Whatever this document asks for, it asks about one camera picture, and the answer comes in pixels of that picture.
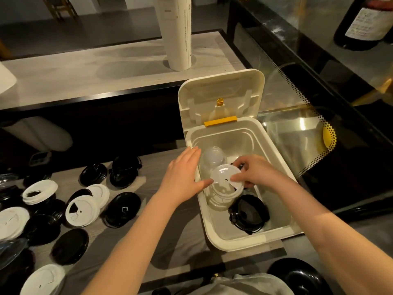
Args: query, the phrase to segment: white label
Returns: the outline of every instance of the white label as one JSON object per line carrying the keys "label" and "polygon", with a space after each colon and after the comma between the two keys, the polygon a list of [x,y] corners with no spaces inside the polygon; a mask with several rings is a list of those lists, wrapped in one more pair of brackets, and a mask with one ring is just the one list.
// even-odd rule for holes
{"label": "white label", "polygon": [[362,8],[345,35],[360,40],[380,40],[386,35],[392,25],[392,11]]}

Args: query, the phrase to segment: person's right hand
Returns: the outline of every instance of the person's right hand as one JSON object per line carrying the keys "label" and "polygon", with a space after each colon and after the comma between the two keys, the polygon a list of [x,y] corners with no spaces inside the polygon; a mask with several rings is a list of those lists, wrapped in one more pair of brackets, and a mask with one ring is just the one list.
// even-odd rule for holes
{"label": "person's right hand", "polygon": [[235,167],[244,164],[241,173],[234,174],[231,181],[244,181],[244,188],[253,187],[254,184],[260,184],[274,189],[276,184],[280,184],[287,177],[274,168],[264,157],[259,155],[244,155],[240,156],[233,162]]}

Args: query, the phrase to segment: bin lid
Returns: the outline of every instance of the bin lid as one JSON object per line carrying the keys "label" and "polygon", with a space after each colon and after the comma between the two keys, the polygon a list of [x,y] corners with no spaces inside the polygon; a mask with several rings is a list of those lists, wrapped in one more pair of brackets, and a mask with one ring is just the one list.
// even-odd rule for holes
{"label": "bin lid", "polygon": [[264,84],[263,73],[256,69],[185,81],[178,92],[183,131],[225,117],[256,118]]}

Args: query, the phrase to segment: yellow hinge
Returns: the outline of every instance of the yellow hinge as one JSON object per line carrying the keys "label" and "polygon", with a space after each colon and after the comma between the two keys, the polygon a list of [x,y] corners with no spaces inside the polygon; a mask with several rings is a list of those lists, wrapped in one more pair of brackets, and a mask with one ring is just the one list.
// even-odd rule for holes
{"label": "yellow hinge", "polygon": [[224,123],[229,123],[229,122],[234,122],[237,121],[236,116],[232,117],[226,117],[226,118],[221,118],[221,119],[216,119],[216,120],[211,120],[211,121],[206,121],[204,122],[206,127],[212,126],[212,125],[218,125],[218,124],[224,124]]}

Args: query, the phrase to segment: plastic storage bin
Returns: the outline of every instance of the plastic storage bin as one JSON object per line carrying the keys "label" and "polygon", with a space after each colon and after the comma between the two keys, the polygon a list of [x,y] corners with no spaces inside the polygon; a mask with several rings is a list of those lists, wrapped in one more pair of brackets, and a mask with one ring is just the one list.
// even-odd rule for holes
{"label": "plastic storage bin", "polygon": [[[273,166],[295,180],[292,172],[256,120],[264,86],[264,76],[256,69],[234,71],[191,79],[179,89],[178,102],[187,146],[202,149],[221,148],[227,162],[240,155],[264,156]],[[199,170],[195,179],[200,180]],[[228,211],[208,206],[206,193],[198,201],[209,241],[223,251],[235,251],[272,242],[301,233],[280,198],[263,187],[255,186],[257,195],[268,207],[270,220],[261,231],[248,235],[229,220]]]}

